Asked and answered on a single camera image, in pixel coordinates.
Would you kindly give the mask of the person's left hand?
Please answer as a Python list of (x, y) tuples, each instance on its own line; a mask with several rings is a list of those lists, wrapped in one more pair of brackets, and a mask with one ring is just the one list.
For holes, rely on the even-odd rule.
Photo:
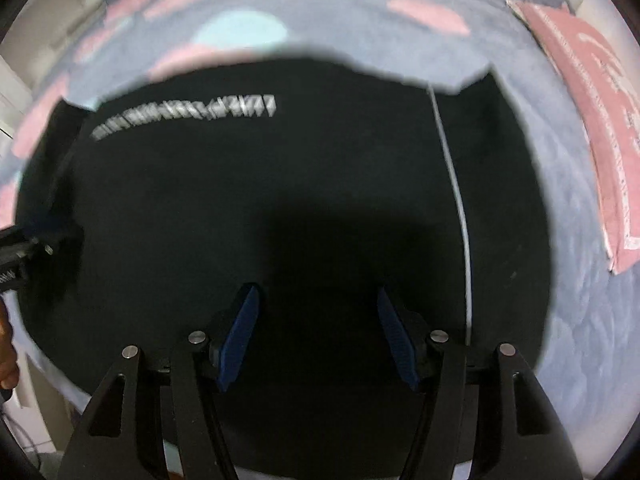
[(0, 301), (0, 382), (4, 390), (13, 389), (20, 381), (20, 367), (13, 344), (13, 327), (3, 300)]

